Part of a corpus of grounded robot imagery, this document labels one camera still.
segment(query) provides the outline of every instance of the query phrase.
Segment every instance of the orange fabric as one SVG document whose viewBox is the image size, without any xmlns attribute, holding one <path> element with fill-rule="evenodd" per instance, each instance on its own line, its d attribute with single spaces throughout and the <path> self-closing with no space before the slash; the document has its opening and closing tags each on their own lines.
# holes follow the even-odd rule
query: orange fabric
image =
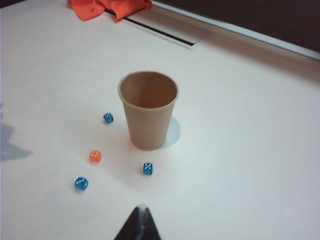
<svg viewBox="0 0 320 240">
<path fill-rule="evenodd" d="M 150 0 L 70 0 L 70 3 L 82 21 L 99 16 L 105 9 L 114 11 L 118 21 L 152 5 Z"/>
</svg>

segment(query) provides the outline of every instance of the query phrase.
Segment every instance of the brown paper cup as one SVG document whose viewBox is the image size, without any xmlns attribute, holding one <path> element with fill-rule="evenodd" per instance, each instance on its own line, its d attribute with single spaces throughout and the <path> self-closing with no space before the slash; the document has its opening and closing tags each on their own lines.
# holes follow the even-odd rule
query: brown paper cup
<svg viewBox="0 0 320 240">
<path fill-rule="evenodd" d="M 164 144 L 178 92 L 170 77 L 154 71 L 133 72 L 121 79 L 118 93 L 134 145 L 154 150 Z"/>
</svg>

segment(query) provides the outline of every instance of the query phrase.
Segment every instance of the white tabletop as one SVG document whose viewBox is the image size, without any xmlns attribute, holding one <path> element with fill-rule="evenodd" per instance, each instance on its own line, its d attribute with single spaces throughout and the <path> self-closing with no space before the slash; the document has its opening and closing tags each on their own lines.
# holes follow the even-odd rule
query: white tabletop
<svg viewBox="0 0 320 240">
<path fill-rule="evenodd" d="M 320 62 L 194 24 L 210 33 L 186 47 L 62 0 L 1 10 L 1 240 L 112 240 L 140 203 L 163 240 L 320 239 Z M 141 70 L 180 90 L 154 151 L 117 93 Z"/>
</svg>

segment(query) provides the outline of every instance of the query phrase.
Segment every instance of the black object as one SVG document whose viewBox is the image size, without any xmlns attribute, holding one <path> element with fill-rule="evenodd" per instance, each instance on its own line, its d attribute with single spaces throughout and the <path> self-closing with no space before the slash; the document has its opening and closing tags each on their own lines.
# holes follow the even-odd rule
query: black object
<svg viewBox="0 0 320 240">
<path fill-rule="evenodd" d="M 158 0 L 320 53 L 320 0 Z"/>
<path fill-rule="evenodd" d="M 13 4 L 20 3 L 22 1 L 25 1 L 25 0 L 0 0 L 0 9 Z"/>
<path fill-rule="evenodd" d="M 112 15 L 116 15 L 114 11 L 109 10 L 109 9 L 107 9 L 107 8 L 106 8 L 104 11 L 105 11 L 106 13 L 109 13 L 109 14 L 112 14 Z M 139 26 L 142 26 L 142 27 L 144 27 L 144 28 L 146 28 L 146 29 L 150 29 L 150 30 L 152 30 L 152 31 L 154 31 L 154 32 L 157 32 L 157 33 L 159 33 L 159 34 L 162 34 L 162 35 L 164 35 L 164 36 L 167 36 L 167 37 L 169 37 L 169 38 L 172 38 L 172 39 L 174 39 L 174 40 L 177 40 L 177 41 L 179 41 L 179 42 L 181 42 L 181 43 L 188 44 L 189 46 L 193 46 L 193 45 L 194 45 L 194 43 L 192 43 L 192 42 L 189 42 L 189 41 L 184 40 L 184 39 L 182 39 L 182 38 L 180 38 L 180 37 L 171 35 L 170 33 L 161 31 L 161 30 L 156 29 L 156 28 L 154 28 L 154 27 L 152 27 L 152 26 L 148 26 L 148 25 L 145 25 L 145 24 L 143 24 L 143 23 L 141 23 L 141 22 L 132 20 L 132 19 L 128 18 L 127 16 L 125 16 L 123 19 L 124 19 L 124 20 L 127 20 L 127 21 L 129 21 L 129 22 L 132 22 L 132 23 L 134 23 L 134 24 L 137 24 L 137 25 L 139 25 Z"/>
<path fill-rule="evenodd" d="M 114 240 L 161 240 L 149 208 L 136 207 Z"/>
</svg>

